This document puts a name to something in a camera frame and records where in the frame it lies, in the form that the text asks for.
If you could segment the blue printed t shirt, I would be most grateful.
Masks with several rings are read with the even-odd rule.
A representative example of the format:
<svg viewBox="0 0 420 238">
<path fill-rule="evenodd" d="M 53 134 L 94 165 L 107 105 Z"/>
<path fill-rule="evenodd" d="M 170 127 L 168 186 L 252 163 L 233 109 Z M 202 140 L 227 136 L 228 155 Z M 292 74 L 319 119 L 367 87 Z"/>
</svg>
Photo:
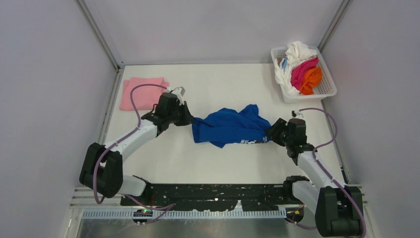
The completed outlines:
<svg viewBox="0 0 420 238">
<path fill-rule="evenodd" d="M 223 148 L 226 144 L 258 144 L 271 141 L 265 131 L 271 127 L 260 117 L 259 108 L 249 104 L 241 111 L 223 108 L 206 118 L 195 118 L 192 135 L 195 143 L 209 142 Z"/>
</svg>

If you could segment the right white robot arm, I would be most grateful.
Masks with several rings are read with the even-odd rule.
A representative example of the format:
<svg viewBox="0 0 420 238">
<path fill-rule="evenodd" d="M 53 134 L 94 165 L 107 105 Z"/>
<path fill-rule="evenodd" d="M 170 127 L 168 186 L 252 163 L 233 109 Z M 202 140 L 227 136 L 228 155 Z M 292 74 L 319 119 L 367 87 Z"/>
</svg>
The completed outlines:
<svg viewBox="0 0 420 238">
<path fill-rule="evenodd" d="M 283 146 L 307 178 L 289 179 L 290 193 L 313 212 L 322 237 L 360 237 L 367 234 L 360 189 L 336 179 L 322 163 L 317 148 L 307 142 L 306 122 L 278 119 L 266 136 Z"/>
</svg>

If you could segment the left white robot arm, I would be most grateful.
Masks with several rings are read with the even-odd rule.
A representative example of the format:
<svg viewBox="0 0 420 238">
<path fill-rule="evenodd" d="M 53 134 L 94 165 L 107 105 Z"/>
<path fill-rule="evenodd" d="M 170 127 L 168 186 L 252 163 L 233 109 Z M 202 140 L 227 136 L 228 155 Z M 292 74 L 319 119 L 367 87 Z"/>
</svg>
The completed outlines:
<svg viewBox="0 0 420 238">
<path fill-rule="evenodd" d="M 146 181 L 124 175 L 123 163 L 171 124 L 186 126 L 194 120 L 180 94 L 163 93 L 155 109 L 144 114 L 126 135 L 107 144 L 92 143 L 88 147 L 79 176 L 80 183 L 106 198 L 117 194 L 141 196 L 147 187 Z"/>
</svg>

